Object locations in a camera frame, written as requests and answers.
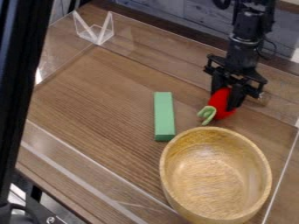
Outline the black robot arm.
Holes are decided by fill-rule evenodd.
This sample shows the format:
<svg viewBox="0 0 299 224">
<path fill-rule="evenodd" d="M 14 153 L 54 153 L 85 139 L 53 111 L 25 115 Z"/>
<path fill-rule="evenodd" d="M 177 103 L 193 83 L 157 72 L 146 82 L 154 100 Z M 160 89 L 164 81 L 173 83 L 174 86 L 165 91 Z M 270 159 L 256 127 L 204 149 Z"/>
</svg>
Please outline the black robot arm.
<svg viewBox="0 0 299 224">
<path fill-rule="evenodd" d="M 234 0 L 232 32 L 224 57 L 206 55 L 204 72 L 210 75 L 210 93 L 228 88 L 225 110 L 238 108 L 246 96 L 262 94 L 266 79 L 257 72 L 257 62 L 266 34 L 274 23 L 276 0 Z"/>
</svg>

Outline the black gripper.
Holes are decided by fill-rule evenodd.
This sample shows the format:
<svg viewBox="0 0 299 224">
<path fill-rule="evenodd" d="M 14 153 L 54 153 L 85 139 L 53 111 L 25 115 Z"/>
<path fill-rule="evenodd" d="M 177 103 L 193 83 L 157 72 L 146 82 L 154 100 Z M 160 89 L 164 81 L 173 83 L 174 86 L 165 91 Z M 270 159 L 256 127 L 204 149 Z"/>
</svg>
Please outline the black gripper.
<svg viewBox="0 0 299 224">
<path fill-rule="evenodd" d="M 229 69 L 220 56 L 209 54 L 206 58 L 208 63 L 202 71 L 210 75 L 210 93 L 214 94 L 221 88 L 232 86 L 226 105 L 226 111 L 232 111 L 240 107 L 246 95 L 253 98 L 260 96 L 266 79 L 254 69 Z"/>
</svg>

